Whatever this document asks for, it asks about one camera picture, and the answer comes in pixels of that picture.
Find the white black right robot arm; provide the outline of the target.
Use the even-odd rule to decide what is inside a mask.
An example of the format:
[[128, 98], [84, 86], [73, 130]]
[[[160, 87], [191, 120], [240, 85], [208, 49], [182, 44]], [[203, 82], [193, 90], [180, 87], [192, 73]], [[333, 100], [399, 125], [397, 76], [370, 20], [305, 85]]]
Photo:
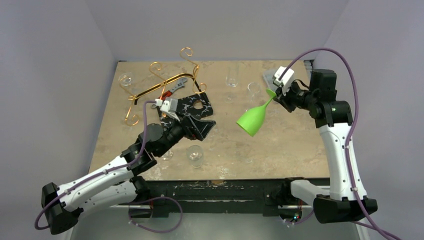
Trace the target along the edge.
[[330, 189], [325, 191], [308, 180], [297, 178], [281, 189], [280, 196], [288, 204], [300, 199], [312, 205], [321, 224], [355, 222], [378, 210], [369, 198], [359, 175], [353, 140], [352, 110], [347, 101], [337, 100], [337, 75], [333, 70], [318, 69], [311, 73], [310, 83], [301, 89], [294, 71], [279, 67], [272, 77], [277, 87], [274, 100], [288, 112], [309, 112], [319, 130], [326, 152]]

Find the green plastic wine glass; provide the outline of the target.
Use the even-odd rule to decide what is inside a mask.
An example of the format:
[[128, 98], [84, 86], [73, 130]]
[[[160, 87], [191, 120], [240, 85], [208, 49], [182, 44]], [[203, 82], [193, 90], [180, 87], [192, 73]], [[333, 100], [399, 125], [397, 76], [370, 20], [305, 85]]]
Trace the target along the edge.
[[254, 137], [262, 127], [266, 117], [267, 107], [277, 96], [277, 94], [269, 88], [266, 89], [266, 93], [269, 96], [266, 103], [247, 110], [236, 121], [236, 124], [251, 137]]

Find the clear round wine glass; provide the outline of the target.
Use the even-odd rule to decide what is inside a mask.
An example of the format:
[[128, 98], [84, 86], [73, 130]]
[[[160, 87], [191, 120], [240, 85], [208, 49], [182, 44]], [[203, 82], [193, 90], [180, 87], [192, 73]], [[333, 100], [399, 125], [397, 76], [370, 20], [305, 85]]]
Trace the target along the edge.
[[129, 87], [134, 83], [134, 81], [132, 72], [124, 72], [118, 77], [118, 82], [121, 87]]

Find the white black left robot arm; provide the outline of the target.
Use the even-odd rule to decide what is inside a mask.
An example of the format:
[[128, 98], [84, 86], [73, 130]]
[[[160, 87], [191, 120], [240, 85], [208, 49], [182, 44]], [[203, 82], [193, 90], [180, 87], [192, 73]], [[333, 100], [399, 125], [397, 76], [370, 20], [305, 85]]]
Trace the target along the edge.
[[138, 205], [149, 199], [147, 188], [134, 184], [134, 178], [149, 170], [181, 139], [203, 141], [216, 125], [214, 120], [201, 120], [185, 115], [172, 120], [169, 127], [158, 123], [144, 125], [132, 145], [103, 167], [69, 183], [50, 182], [41, 189], [42, 211], [36, 217], [37, 230], [48, 229], [52, 235], [74, 227], [82, 214], [99, 207], [106, 199], [116, 204], [134, 201]]

